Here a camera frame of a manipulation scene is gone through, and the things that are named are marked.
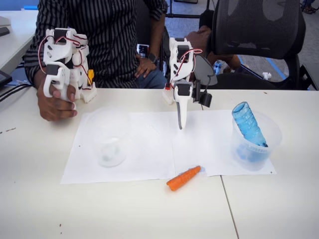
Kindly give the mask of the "person left hand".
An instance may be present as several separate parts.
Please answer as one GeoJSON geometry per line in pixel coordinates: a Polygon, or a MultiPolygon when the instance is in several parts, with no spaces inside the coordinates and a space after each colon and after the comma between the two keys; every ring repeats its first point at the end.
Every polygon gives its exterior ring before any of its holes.
{"type": "Polygon", "coordinates": [[[136,58],[139,61],[139,65],[135,72],[136,78],[140,76],[146,78],[151,71],[156,69],[156,65],[150,59],[142,58],[139,54],[136,55],[136,58]]]}

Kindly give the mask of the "person right hand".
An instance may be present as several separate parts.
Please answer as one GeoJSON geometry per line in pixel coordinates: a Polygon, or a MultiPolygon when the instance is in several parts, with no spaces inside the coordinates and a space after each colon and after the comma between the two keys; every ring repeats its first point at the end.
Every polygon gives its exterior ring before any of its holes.
{"type": "Polygon", "coordinates": [[[34,76],[34,86],[37,89],[37,102],[40,115],[47,121],[59,121],[77,116],[75,110],[75,93],[76,89],[69,85],[67,88],[68,101],[61,99],[60,92],[51,85],[49,92],[52,98],[45,96],[43,86],[46,75],[42,71],[38,71],[34,76]]]}

